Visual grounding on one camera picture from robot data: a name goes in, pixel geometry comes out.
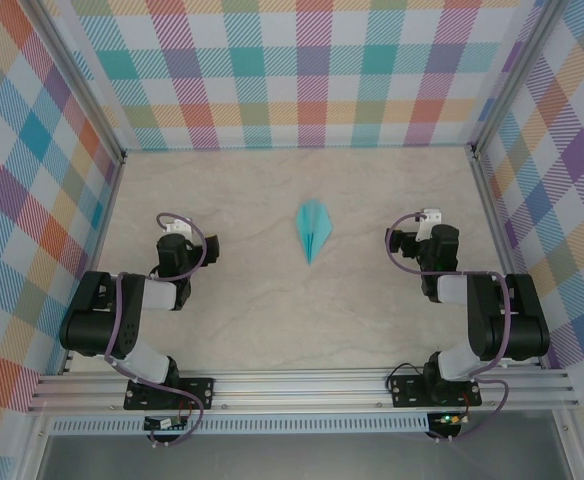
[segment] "black mounting plate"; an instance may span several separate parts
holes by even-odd
[[[191,393],[203,403],[205,410],[212,408],[214,397],[213,378],[181,378],[175,388]],[[183,395],[164,392],[156,388],[148,387],[132,380],[128,382],[128,388],[123,402],[124,410],[178,410],[183,402],[183,410],[189,410],[188,402],[197,410],[194,400],[187,400]]]
[[[454,390],[447,395],[439,395],[440,401],[434,402],[425,388],[423,375],[394,375],[390,377],[392,405],[400,407],[465,407],[463,393],[468,397],[471,407],[481,405],[481,392],[475,382],[450,382]]]

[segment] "gray floor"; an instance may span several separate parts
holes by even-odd
[[[334,226],[311,266],[295,225],[309,198],[327,205]],[[424,207],[461,230],[460,269],[499,268],[461,147],[132,154],[99,268],[149,272],[156,213],[191,216],[219,235],[221,258],[194,276],[182,311],[141,322],[142,336],[182,369],[423,363],[467,331],[464,308],[430,303],[420,279],[385,254],[386,227]],[[78,355],[72,363],[108,368]]]
[[[562,480],[551,413],[508,412],[463,442],[424,434],[194,436],[174,449],[144,437],[53,437],[39,480]]]

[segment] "vent grille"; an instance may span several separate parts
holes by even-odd
[[[215,415],[203,418],[197,434],[298,434],[427,432],[425,413]],[[58,417],[51,435],[146,435],[143,417]]]

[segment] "purple cable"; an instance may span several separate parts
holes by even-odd
[[[501,285],[501,289],[503,290],[503,309],[504,309],[503,339],[501,340],[501,346],[499,347],[499,351],[497,352],[494,359],[490,363],[488,363],[487,365],[479,367],[476,370],[473,370],[469,373],[469,377],[471,379],[475,378],[477,375],[480,375],[481,373],[485,373],[488,370],[491,370],[494,367],[496,367],[499,364],[499,362],[501,361],[501,359],[503,359],[503,356],[505,355],[505,351],[508,348],[508,342],[510,341],[510,327],[512,325],[512,311],[510,308],[510,302],[508,301],[510,298],[508,285],[505,282],[505,278],[503,277],[503,275],[501,275],[499,272],[483,272],[483,271],[422,272],[420,270],[414,270],[412,268],[406,267],[405,265],[402,265],[396,258],[394,258],[394,255],[392,254],[392,250],[390,249],[390,239],[392,236],[392,232],[396,229],[396,227],[398,227],[400,223],[402,223],[405,220],[408,220],[410,218],[417,218],[417,219],[418,218],[425,218],[425,215],[423,215],[422,213],[411,213],[409,215],[404,215],[403,217],[399,218],[396,222],[394,222],[394,224],[390,227],[390,229],[388,230],[388,233],[385,236],[385,251],[388,254],[388,257],[390,257],[390,260],[392,260],[392,263],[394,263],[394,265],[399,267],[404,272],[412,273],[414,275],[421,275],[421,276],[426,276],[426,275],[491,275],[493,277],[496,277],[499,284]],[[477,431],[483,429],[483,427],[485,427],[489,422],[491,422],[492,419],[494,419],[494,417],[501,410],[503,410],[503,407],[505,406],[505,402],[507,401],[509,393],[510,393],[510,388],[504,380],[498,380],[498,379],[482,380],[482,379],[478,379],[478,378],[475,378],[475,380],[478,383],[483,383],[483,384],[498,383],[500,385],[503,385],[503,388],[504,388],[503,398],[501,399],[501,402],[496,407],[496,409],[492,412],[492,414],[483,423],[481,423],[481,425],[470,430],[467,433],[458,435],[456,437],[457,440],[460,440],[463,438],[468,438],[471,435],[476,434]]]
[[[185,217],[181,217],[179,215],[175,215],[173,213],[167,213],[167,212],[159,213],[156,216],[156,222],[159,224],[159,226],[163,230],[165,230],[166,228],[165,228],[165,225],[163,225],[163,223],[161,223],[161,217],[172,217],[172,218],[175,218],[177,220],[181,220],[182,222],[184,222],[184,223],[188,224],[190,227],[192,227],[192,230],[194,230],[196,232],[196,234],[201,238],[201,248],[202,248],[201,258],[199,258],[199,261],[197,262],[197,264],[190,271],[188,271],[182,275],[177,275],[176,277],[155,277],[155,278],[148,277],[148,278],[150,278],[151,280],[155,280],[157,282],[174,282],[177,280],[182,280],[184,278],[188,278],[188,277],[192,276],[192,274],[194,272],[196,272],[201,267],[201,265],[203,265],[203,262],[205,261],[205,255],[207,254],[207,251],[208,251],[207,244],[205,242],[205,235],[199,229],[199,227],[197,227],[191,220],[188,220]],[[191,393],[186,392],[184,390],[179,390],[177,388],[166,387],[165,385],[160,385],[158,383],[154,383],[154,382],[151,382],[149,380],[145,380],[144,378],[140,378],[140,377],[128,372],[124,368],[120,367],[117,364],[116,359],[112,358],[112,356],[111,356],[112,349],[114,348],[114,343],[116,342],[116,337],[118,336],[119,330],[121,328],[121,315],[122,315],[121,305],[123,302],[123,292],[121,290],[121,287],[122,287],[121,282],[123,280],[123,275],[125,275],[125,272],[119,273],[119,275],[116,277],[116,313],[114,316],[114,328],[112,329],[112,335],[110,336],[110,341],[108,342],[108,346],[105,349],[103,359],[108,364],[110,364],[110,366],[112,368],[114,368],[114,370],[119,372],[124,377],[129,378],[133,382],[138,382],[138,383],[141,383],[143,385],[147,385],[148,387],[156,388],[157,390],[163,390],[165,392],[175,393],[177,395],[181,395],[181,396],[186,397],[190,400],[193,400],[196,403],[197,407],[199,408],[199,417],[197,418],[197,420],[194,423],[194,425],[192,426],[192,428],[190,428],[190,430],[185,432],[183,435],[179,436],[176,440],[173,440],[172,442],[159,442],[158,440],[156,440],[154,438],[154,431],[150,432],[150,439],[154,442],[154,445],[162,445],[164,447],[178,445],[179,443],[187,440],[194,433],[194,431],[197,428],[199,428],[199,425],[201,425],[201,422],[203,421],[204,406],[203,406],[203,403],[201,402],[201,400],[199,400],[198,397],[192,395]]]

